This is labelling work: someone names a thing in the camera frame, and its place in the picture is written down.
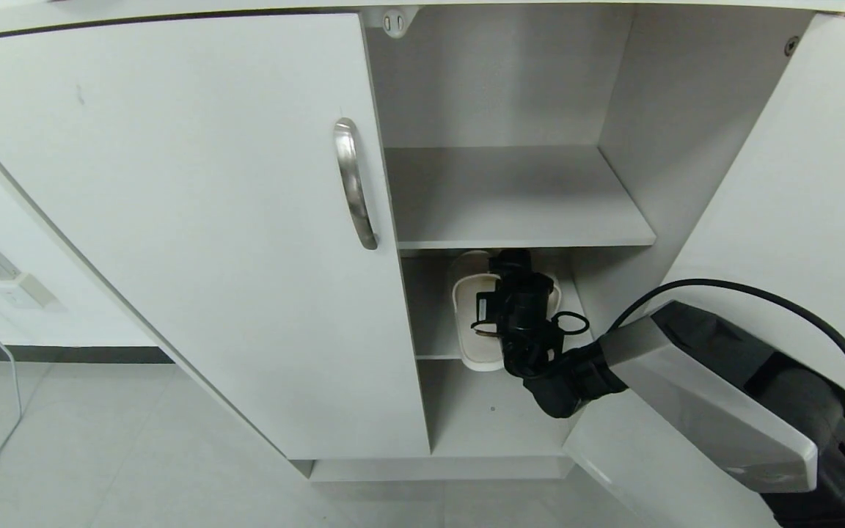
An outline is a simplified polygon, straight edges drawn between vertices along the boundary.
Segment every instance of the cabinet side panel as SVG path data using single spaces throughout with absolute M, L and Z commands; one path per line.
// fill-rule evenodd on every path
M 660 284 L 787 66 L 785 43 L 811 16 L 760 7 L 638 9 L 599 147 L 657 241 L 574 253 L 596 334 Z

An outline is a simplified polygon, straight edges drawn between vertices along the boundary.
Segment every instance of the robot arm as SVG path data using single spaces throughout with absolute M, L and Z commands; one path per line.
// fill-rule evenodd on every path
M 557 317 L 546 319 L 551 285 L 530 270 L 529 254 L 503 251 L 491 265 L 500 280 L 484 300 L 505 368 L 523 378 L 551 417 L 570 417 L 598 397 L 631 389 L 758 492 L 780 525 L 845 527 L 845 391 L 835 382 L 724 318 L 678 301 L 618 328 L 655 294 L 593 344 L 563 351 Z M 711 283 L 731 284 L 681 285 Z M 831 337 L 845 344 L 839 334 Z

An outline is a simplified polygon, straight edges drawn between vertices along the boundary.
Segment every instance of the black ring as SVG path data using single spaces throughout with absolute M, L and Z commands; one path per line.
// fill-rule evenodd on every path
M 476 334 L 483 335 L 483 337 L 500 337 L 500 334 L 498 334 L 496 331 L 484 331 L 484 330 L 478 330 L 476 328 L 476 327 L 483 325 L 483 324 L 494 324 L 494 321 L 476 320 L 475 322 L 472 323 L 472 326 L 470 326 L 469 328 L 474 330 Z
M 589 331 L 589 327 L 590 327 L 589 320 L 584 315 L 577 314 L 576 312 L 567 312 L 567 311 L 557 312 L 556 315 L 553 315 L 553 319 L 551 320 L 551 321 L 553 321 L 553 324 L 556 325 L 556 327 L 560 326 L 560 317 L 562 317 L 563 315 L 569 315 L 569 317 L 571 317 L 571 318 L 577 318 L 577 320 L 580 320 L 580 321 L 586 323 L 586 325 L 584 327 L 582 327 L 578 330 L 566 331 L 566 330 L 563 330 L 562 328 L 560 328 L 560 330 L 563 332 L 564 335 L 578 335 L 578 334 L 584 333 L 584 331 Z

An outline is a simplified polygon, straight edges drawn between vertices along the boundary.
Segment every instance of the black cable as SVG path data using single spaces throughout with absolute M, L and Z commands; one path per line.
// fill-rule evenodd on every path
M 822 331 L 822 333 L 826 334 L 827 337 L 829 337 L 830 340 L 832 340 L 839 347 L 839 350 L 843 352 L 843 355 L 845 355 L 845 337 L 842 337 L 842 335 L 839 334 L 839 331 L 836 331 L 836 329 L 830 326 L 828 322 L 817 317 L 817 315 L 813 314 L 807 308 L 792 303 L 791 301 L 788 301 L 787 298 L 779 297 L 774 293 L 765 290 L 759 290 L 757 287 L 751 287 L 750 285 L 744 285 L 718 279 L 684 279 L 660 285 L 659 287 L 655 287 L 653 290 L 645 293 L 643 297 L 639 298 L 637 301 L 634 301 L 634 303 L 631 304 L 630 307 L 627 307 L 623 312 L 621 312 L 621 315 L 618 315 L 617 320 L 615 320 L 615 322 L 611 324 L 611 328 L 609 328 L 608 331 L 616 330 L 618 327 L 621 326 L 621 324 L 625 320 L 627 320 L 627 318 L 631 317 L 631 314 L 636 312 L 638 308 L 643 307 L 644 303 L 647 303 L 647 301 L 650 301 L 652 298 L 657 297 L 665 291 L 673 290 L 673 288 L 677 287 L 684 287 L 685 285 L 708 285 L 709 287 L 720 287 L 723 288 L 723 290 L 741 291 L 742 293 L 747 293 L 758 298 L 763 298 L 769 303 L 777 304 L 779 307 L 794 312 L 794 314 L 796 315 L 800 315 L 801 318 L 804 318 L 804 320 L 817 327 L 820 331 Z

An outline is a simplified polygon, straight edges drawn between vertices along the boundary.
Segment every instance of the baseboard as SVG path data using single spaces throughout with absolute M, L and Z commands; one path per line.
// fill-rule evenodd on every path
M 158 347 L 26 347 L 10 345 L 15 361 L 38 363 L 173 363 Z M 0 361 L 6 361 L 0 351 Z

